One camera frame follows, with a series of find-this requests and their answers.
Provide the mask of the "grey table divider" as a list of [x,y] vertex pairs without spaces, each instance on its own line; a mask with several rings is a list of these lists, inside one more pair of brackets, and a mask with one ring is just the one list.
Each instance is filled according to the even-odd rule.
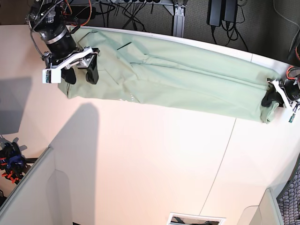
[[283,225],[280,209],[273,190],[268,188],[257,206],[248,206],[238,220],[238,225]]
[[0,208],[2,225],[51,225],[46,185],[55,169],[52,148],[47,148]]

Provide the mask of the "light green polo T-shirt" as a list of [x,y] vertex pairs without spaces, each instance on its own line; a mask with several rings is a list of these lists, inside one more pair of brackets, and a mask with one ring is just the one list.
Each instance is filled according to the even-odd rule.
[[76,83],[58,87],[67,98],[159,105],[270,123],[279,106],[261,105],[268,79],[280,74],[246,60],[195,46],[121,32],[79,29],[80,46],[98,48],[96,84],[76,69]]

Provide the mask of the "grey right table divider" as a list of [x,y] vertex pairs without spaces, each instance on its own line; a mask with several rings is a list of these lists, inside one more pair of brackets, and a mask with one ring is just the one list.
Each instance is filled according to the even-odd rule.
[[273,190],[268,188],[257,206],[248,206],[238,220],[238,225],[283,225],[280,209]]

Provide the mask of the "grey left table divider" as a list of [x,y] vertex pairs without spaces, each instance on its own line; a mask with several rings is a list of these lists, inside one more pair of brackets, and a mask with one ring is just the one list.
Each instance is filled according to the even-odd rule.
[[52,148],[47,148],[0,208],[2,225],[51,225],[46,185],[55,169]]

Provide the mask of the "aluminium frame post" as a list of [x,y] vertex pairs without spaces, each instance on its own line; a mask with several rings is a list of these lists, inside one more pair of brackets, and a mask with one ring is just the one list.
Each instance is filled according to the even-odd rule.
[[165,9],[172,15],[172,36],[184,36],[185,11],[188,0],[170,0],[164,4]]

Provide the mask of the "black power adapter left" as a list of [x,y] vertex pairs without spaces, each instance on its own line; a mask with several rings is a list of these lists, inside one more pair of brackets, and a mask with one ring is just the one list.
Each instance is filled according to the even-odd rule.
[[90,19],[94,19],[96,16],[96,8],[92,7],[92,12],[90,14],[90,7],[84,6],[71,6],[72,15],[78,19],[87,20],[90,16]]

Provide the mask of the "black power brick pair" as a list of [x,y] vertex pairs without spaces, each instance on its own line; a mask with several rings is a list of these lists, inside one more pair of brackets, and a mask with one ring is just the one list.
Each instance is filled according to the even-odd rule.
[[237,11],[237,0],[209,0],[207,24],[219,27],[222,21],[235,23]]

